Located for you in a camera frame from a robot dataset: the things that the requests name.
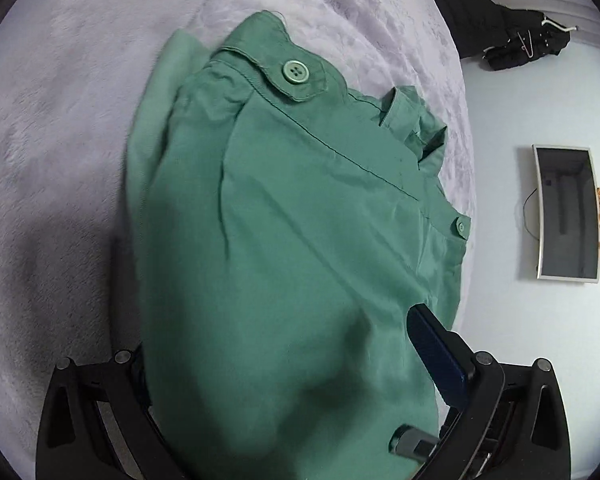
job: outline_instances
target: shirt button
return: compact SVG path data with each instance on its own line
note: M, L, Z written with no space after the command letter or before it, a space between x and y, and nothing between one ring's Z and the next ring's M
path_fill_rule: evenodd
M309 79L309 69L306 65L296 59L287 61L282 67L282 74L285 79L294 85L306 83Z
M456 232L465 240L469 237L469 227L471 224L468 223L469 220L459 216L456 218Z

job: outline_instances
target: black clothing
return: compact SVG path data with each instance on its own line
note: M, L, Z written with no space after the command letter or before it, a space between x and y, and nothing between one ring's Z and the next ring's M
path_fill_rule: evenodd
M514 10L491 0L436 0L460 58L485 58L494 70L519 66L547 54L557 54L570 34L542 25L538 10Z

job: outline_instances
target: green garment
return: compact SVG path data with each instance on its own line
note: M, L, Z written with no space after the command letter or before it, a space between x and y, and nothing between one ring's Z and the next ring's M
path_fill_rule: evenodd
M155 418L202 479L414 471L389 440L438 412L404 319L451 325L470 228L438 180L445 133L413 88L347 88L269 12L213 54L169 40L126 190Z

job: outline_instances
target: bed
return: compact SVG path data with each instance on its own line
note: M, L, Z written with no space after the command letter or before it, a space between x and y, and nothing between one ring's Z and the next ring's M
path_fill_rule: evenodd
M446 196L474 216L464 82L433 0L18 0L0 25L0 449L23 479L57 359L139 342L123 150L157 53L177 28L213 47L261 9L353 88L416 86L449 126Z

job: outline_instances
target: black cable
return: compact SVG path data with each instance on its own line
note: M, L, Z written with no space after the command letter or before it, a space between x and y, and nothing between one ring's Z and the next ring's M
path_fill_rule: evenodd
M529 234L530 234L530 235L531 235L533 238L535 238L536 240L540 241L540 238L538 238L538 237L537 237L535 234L533 234L533 233L532 233L532 232L529 230L529 228L526 226L526 213L525 213L525 207L526 207L526 203L527 203L527 202L529 202L529 199L530 199L530 198L531 198L531 197L534 195L534 193L535 193L536 191L538 191L538 188L537 188L537 187L536 187L536 188L535 188L535 189L534 189L534 190L531 192L531 194L530 194L528 197L526 197L525 203L522 205L522 221L523 221L523 222L524 222L524 224L525 224L525 229L526 229L526 232L527 232L527 233L529 233Z

